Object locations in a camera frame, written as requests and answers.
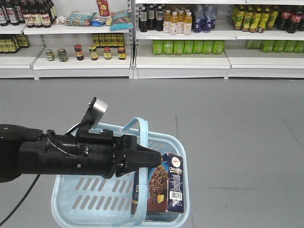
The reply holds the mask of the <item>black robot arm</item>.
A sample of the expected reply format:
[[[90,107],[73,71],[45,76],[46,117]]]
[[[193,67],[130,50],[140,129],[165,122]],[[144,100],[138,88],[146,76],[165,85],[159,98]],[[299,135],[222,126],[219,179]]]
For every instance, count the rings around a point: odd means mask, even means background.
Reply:
[[[114,136],[103,129],[91,133],[84,127],[76,135],[19,125],[0,126],[0,181],[22,174],[97,175],[121,177],[140,168],[155,168],[161,154],[137,143],[135,135]]]

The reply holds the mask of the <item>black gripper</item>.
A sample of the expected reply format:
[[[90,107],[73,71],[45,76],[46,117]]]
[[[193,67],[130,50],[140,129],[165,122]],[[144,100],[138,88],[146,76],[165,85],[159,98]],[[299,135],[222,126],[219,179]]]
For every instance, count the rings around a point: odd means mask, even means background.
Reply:
[[[136,136],[114,136],[107,129],[76,136],[49,132],[45,138],[44,174],[99,175],[109,179],[161,164],[161,153],[139,146]]]

